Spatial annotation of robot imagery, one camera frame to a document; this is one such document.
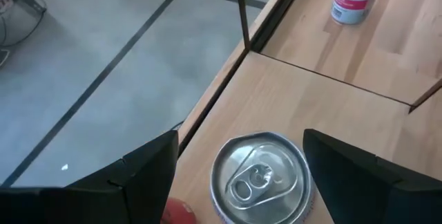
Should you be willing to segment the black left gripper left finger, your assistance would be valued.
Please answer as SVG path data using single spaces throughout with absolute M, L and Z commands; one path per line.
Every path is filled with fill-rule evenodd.
M 159 223 L 178 157 L 167 131 L 65 187 L 1 189 L 2 223 Z

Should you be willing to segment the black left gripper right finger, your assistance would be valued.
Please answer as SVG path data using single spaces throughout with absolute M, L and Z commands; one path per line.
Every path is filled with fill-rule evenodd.
M 302 147 L 335 223 L 441 224 L 441 181 L 315 129 Z

